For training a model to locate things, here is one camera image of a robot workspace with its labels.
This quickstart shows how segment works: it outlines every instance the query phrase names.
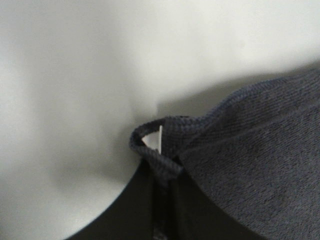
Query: black fabric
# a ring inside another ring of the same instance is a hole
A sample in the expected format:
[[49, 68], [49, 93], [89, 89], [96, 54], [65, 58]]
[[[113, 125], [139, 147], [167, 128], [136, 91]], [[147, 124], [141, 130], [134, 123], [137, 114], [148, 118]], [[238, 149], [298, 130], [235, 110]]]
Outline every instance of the black fabric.
[[67, 240], [264, 240], [212, 203], [187, 174], [164, 189], [142, 161], [97, 219]]
[[152, 239], [153, 190], [153, 173], [144, 161], [114, 203], [67, 240]]

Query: fabric texture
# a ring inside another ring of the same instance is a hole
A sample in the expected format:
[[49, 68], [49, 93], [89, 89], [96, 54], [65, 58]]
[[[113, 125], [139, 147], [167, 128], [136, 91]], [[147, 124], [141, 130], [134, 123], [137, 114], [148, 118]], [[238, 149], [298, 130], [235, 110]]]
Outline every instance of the fabric texture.
[[130, 147], [162, 186], [186, 172], [212, 203], [260, 236], [320, 239], [319, 69], [244, 87], [202, 117], [147, 125], [154, 132], [160, 123], [162, 155], [139, 143], [144, 127]]

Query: strap loop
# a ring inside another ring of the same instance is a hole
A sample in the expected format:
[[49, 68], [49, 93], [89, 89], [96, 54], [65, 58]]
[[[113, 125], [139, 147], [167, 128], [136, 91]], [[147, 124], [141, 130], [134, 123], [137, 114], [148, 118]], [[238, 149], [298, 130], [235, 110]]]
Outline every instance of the strap loop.
[[167, 185], [168, 181], [176, 179], [181, 174], [183, 167], [172, 159], [159, 154], [157, 150], [147, 147], [142, 141], [144, 136], [157, 132], [160, 125], [163, 126], [164, 123], [165, 119], [161, 118], [137, 127], [131, 134], [129, 146], [149, 163], [159, 182], [162, 185]]

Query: white tag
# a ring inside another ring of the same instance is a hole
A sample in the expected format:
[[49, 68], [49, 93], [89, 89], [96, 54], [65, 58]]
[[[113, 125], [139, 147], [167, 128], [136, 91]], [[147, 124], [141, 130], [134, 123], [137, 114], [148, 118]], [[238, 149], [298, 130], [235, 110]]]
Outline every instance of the white tag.
[[142, 138], [142, 141], [148, 148], [153, 150], [158, 150], [159, 154], [161, 154], [161, 141], [162, 141], [162, 125], [159, 127], [159, 131], [150, 133]]
[[158, 152], [161, 154], [161, 142], [162, 142], [162, 125], [159, 127], [159, 137], [158, 137]]

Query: white background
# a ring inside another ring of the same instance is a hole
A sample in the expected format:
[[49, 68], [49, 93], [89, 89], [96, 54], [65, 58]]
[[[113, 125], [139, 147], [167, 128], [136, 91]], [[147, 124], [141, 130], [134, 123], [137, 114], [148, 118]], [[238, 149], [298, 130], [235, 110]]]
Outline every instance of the white background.
[[319, 60], [318, 0], [0, 1], [0, 239], [98, 216], [137, 167], [135, 126]]

